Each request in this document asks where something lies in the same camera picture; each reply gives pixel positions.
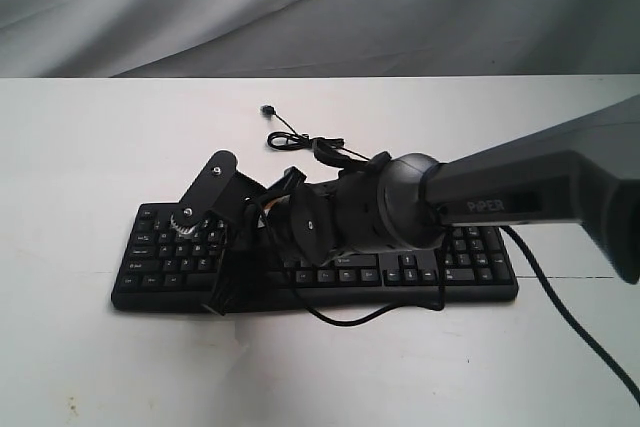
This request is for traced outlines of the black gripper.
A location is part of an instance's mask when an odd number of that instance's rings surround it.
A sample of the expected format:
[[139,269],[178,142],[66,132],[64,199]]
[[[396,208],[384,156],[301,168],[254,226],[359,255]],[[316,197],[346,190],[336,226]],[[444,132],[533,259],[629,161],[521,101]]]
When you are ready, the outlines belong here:
[[267,279],[273,250],[259,227],[264,211],[258,201],[247,201],[243,224],[234,228],[219,259],[219,270],[211,292],[201,307],[218,315],[245,313],[256,308],[268,293]]

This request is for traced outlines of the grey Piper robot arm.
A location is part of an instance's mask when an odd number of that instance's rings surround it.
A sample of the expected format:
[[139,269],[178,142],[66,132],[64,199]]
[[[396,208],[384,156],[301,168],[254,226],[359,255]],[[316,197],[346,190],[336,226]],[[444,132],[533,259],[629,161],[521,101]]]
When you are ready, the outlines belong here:
[[310,184],[290,168],[264,188],[232,153],[212,157],[204,210],[231,228],[239,252],[214,283],[212,311],[262,289],[268,266],[432,250],[457,227],[573,222],[623,281],[639,280],[637,97],[449,163],[420,153],[356,160],[323,139],[312,149],[335,180]]

